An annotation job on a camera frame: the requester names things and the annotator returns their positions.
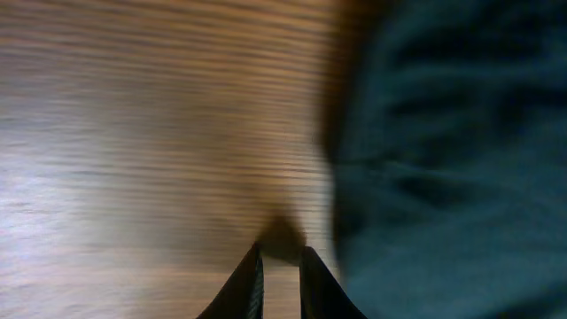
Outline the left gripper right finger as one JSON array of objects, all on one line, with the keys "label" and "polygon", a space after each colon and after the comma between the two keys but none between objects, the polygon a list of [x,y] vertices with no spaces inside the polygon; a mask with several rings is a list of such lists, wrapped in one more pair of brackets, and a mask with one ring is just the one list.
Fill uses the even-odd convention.
[{"label": "left gripper right finger", "polygon": [[301,252],[299,284],[302,319],[367,319],[310,246]]}]

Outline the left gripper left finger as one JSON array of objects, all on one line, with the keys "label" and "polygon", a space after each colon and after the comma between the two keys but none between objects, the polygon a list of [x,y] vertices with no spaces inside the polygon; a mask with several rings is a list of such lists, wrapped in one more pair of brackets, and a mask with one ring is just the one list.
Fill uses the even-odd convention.
[{"label": "left gripper left finger", "polygon": [[260,248],[253,244],[197,319],[262,319],[263,302],[263,261]]}]

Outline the black nike t-shirt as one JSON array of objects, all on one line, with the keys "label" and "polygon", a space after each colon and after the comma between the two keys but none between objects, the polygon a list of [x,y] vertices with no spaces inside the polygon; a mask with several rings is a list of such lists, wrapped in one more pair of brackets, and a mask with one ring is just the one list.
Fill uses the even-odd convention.
[{"label": "black nike t-shirt", "polygon": [[566,315],[566,3],[402,1],[332,160],[337,255],[369,318]]}]

